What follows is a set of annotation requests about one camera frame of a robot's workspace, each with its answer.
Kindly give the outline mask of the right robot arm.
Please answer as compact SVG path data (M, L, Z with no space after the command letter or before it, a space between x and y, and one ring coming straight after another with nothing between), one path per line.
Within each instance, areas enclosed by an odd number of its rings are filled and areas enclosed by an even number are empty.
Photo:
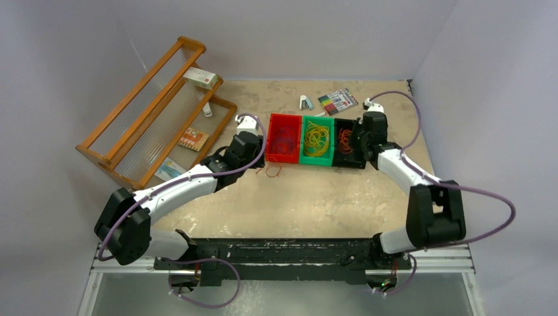
M379 268L392 263L396 253L458 242L466 235L463 200L456 182L429 175L387 136L387 116L371 111L355 120L349 138L350 147L408 197L404 226L375 236L379 244L371 247L369 258Z

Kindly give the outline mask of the blue blister pack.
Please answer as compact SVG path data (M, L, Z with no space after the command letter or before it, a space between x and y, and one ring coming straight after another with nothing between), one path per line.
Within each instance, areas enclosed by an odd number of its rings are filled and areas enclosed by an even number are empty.
M175 163L172 159L166 157L154 175L162 181L169 181L173 178L179 177L184 174L186 170L180 165Z

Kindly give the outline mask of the orange card pack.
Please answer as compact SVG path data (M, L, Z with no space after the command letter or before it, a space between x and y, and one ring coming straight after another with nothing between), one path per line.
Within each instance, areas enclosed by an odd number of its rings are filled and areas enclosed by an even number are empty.
M195 152L201 151L208 140L208 133L189 127L181 136L178 145Z

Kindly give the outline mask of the red plastic bin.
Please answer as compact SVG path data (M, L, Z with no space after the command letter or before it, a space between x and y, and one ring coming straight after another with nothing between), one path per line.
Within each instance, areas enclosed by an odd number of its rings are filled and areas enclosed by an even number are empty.
M299 163L301 125L301 115L270 114L265 149L267 161Z

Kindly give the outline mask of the white red box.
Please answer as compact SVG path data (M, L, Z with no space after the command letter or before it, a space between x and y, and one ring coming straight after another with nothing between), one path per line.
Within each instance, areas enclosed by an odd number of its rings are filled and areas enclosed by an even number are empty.
M206 90L214 88L218 82L218 76L206 70L190 67L183 75L183 77L190 83Z

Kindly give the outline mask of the black plastic bin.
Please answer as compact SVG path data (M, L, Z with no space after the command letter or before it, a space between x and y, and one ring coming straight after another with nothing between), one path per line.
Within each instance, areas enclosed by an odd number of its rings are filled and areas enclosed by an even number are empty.
M366 161L363 154L353 150L350 145L354 120L335 118L334 125L334 156L332 166L364 169Z

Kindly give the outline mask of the green plastic bin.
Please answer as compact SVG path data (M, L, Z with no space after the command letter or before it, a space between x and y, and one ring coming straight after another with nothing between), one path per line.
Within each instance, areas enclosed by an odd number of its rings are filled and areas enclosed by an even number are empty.
M332 118L302 116L299 164L332 166L334 127Z

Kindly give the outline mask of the marker pen pack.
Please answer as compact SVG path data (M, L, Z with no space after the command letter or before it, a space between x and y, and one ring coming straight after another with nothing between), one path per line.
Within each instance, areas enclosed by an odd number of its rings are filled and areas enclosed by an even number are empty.
M322 95L318 98L318 102L321 104L324 112L329 116L358 105L358 101L347 88Z

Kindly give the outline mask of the white stapler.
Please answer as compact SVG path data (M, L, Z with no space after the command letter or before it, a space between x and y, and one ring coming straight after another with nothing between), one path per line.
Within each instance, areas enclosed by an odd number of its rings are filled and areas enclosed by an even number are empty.
M205 117L212 117L213 112L211 110L211 105L209 102L206 102L202 108L203 114Z

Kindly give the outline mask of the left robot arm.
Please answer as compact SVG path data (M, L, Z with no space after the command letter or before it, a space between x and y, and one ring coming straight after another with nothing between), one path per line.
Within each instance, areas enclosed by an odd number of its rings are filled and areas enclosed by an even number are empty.
M153 225L175 209L234 184L247 169L264 167L265 144L264 136L240 132L230 145L176 178L135 192L114 191L93 229L101 241L98 260L129 265L143 256L164 257L179 269L192 267L193 240L182 230L158 231Z

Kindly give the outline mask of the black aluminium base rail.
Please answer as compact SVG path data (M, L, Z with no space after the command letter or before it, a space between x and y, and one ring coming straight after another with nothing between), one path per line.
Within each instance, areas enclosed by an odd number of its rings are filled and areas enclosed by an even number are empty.
M468 246L381 255L370 238L200 238L183 259L143 256L129 265L94 259L96 273L167 275L175 287L225 280L342 281L393 290L411 273L473 273Z

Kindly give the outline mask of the small blue stapler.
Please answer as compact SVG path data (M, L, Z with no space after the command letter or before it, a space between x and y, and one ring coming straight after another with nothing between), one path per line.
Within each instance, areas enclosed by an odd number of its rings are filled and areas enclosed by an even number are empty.
M299 97L299 110L312 110L314 108L311 100L306 95L301 95Z

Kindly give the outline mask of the wooden rack shelf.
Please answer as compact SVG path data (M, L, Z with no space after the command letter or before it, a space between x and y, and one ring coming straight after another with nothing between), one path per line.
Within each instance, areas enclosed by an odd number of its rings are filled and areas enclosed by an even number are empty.
M220 76L208 89L185 78L205 51L200 41L180 36L76 150L118 185L141 190L183 133L203 116L203 107L222 107L224 116L210 119L209 138L192 164L200 162L238 109L216 95L223 83Z

